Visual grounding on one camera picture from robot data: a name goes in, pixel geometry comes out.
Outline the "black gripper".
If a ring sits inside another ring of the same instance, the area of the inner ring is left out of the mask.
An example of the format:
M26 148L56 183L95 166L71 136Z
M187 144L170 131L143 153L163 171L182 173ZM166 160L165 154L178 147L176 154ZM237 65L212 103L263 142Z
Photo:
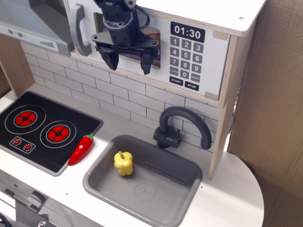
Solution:
M105 31L93 34L91 39L96 43L106 65L116 70L119 63L118 54L141 57L141 68L144 75L150 73L152 58L159 58L160 42L145 34L138 25L138 20L129 16L124 21L110 21L103 18Z

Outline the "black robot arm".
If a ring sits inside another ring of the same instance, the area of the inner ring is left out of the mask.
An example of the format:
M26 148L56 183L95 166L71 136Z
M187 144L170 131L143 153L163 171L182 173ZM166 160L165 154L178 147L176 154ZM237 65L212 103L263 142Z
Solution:
M153 61L159 57L159 41L142 32L149 25L147 12L134 0L96 0L103 13L106 32L94 34L91 39L107 64L116 70L120 54L138 56L145 75L150 73Z

